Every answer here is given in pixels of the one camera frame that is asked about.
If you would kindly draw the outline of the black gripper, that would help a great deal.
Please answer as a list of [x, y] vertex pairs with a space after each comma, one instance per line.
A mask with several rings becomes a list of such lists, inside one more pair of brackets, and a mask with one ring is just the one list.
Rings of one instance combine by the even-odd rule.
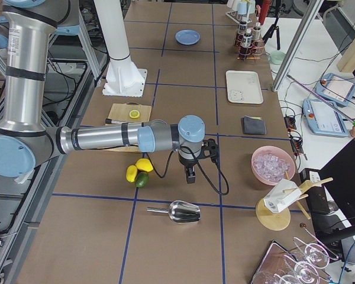
[[194, 166], [196, 165], [195, 158], [198, 159], [200, 155], [200, 149], [180, 149], [179, 150], [179, 161], [185, 167], [186, 182], [187, 184], [194, 184], [196, 181], [196, 174]]

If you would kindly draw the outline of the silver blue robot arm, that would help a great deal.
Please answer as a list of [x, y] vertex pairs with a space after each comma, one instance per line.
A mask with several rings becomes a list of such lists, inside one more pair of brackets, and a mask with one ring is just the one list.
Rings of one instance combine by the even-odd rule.
[[0, 119], [0, 175], [18, 177], [62, 154], [138, 146], [141, 152], [173, 150], [191, 168], [204, 152], [205, 124], [195, 115], [177, 124], [162, 120], [91, 128], [41, 124], [49, 37], [78, 23], [76, 1], [4, 1], [9, 21], [5, 106]]

